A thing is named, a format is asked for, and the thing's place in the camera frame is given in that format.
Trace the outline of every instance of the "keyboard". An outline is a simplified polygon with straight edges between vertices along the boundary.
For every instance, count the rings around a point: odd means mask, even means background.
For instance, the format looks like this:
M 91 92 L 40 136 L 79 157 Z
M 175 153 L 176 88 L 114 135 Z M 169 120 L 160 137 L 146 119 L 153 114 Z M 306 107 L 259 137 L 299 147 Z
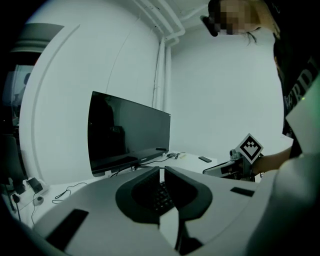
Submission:
M 160 186 L 154 196 L 153 210 L 157 212 L 160 216 L 175 207 L 172 199 L 166 189 L 165 182 L 161 182 Z

